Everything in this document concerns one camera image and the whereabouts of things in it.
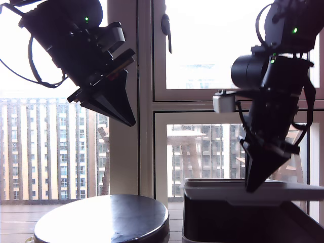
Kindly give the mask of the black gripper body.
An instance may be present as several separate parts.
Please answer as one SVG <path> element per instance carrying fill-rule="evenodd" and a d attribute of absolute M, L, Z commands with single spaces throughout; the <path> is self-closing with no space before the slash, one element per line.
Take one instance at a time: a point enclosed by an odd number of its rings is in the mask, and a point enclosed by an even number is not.
<path fill-rule="evenodd" d="M 280 156 L 299 154 L 298 145 L 286 141 L 290 124 L 294 118 L 294 105 L 291 99 L 258 95 L 253 98 L 248 115 L 239 116 L 246 135 L 240 138 L 240 144 L 250 155 L 273 152 Z"/>

